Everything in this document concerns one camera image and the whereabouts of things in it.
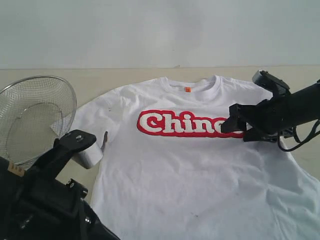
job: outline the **black cable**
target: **black cable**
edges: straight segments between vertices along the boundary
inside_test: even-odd
[[[282,151],[284,151],[284,152],[291,152],[291,151],[294,151],[294,150],[300,148],[302,145],[306,144],[306,143],[309,142],[311,139],[313,139],[313,138],[315,138],[316,136],[320,135],[320,130],[316,132],[317,127],[318,127],[319,125],[320,125],[320,119],[318,119],[318,120],[314,123],[314,125],[313,125],[313,127],[312,127],[312,129],[311,129],[311,131],[310,131],[310,133],[309,133],[309,135],[308,135],[303,141],[301,141],[301,140],[299,139],[299,137],[298,137],[298,135],[297,135],[297,129],[296,129],[296,127],[294,127],[294,128],[293,128],[294,139],[295,139],[295,141],[296,141],[297,143],[299,143],[299,144],[296,145],[296,146],[294,146],[294,147],[292,147],[292,148],[289,148],[289,149],[283,148],[283,147],[281,146],[281,142],[280,142],[281,133],[278,132],[278,136],[277,136],[277,144],[278,144],[278,147],[279,147]]]

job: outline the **printed logo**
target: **printed logo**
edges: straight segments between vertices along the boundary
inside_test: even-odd
[[[243,138],[242,131],[222,133],[224,117],[197,117],[190,111],[183,111],[176,116],[171,110],[142,111],[137,121],[137,128],[148,135],[169,137],[198,138]]]

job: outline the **beige table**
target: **beige table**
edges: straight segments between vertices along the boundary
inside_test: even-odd
[[[251,81],[253,74],[261,67],[216,67],[216,68],[168,68],[168,69],[18,69],[0,70],[0,89],[16,80],[34,75],[56,75],[68,80],[74,87],[78,107],[95,97],[122,85],[137,83],[157,77],[184,82],[196,82],[211,75],[221,75]],[[320,79],[320,66],[277,66],[263,67],[288,83],[291,91],[305,88]],[[310,124],[298,130],[302,136],[310,131]],[[294,151],[297,162],[311,175],[320,179],[320,136]],[[98,172],[98,165],[86,170],[70,161],[58,179],[65,183],[70,178],[85,185],[91,199],[91,190]]]

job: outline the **wire mesh basket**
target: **wire mesh basket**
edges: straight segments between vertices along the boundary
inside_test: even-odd
[[[0,91],[0,157],[30,167],[71,127],[77,108],[72,86],[63,78],[39,75]]]

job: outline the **white t-shirt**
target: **white t-shirt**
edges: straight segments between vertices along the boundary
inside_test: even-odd
[[[320,183],[289,153],[220,125],[235,103],[271,94],[251,82],[166,77],[80,107],[73,129],[108,141],[91,205],[122,240],[318,240]]]

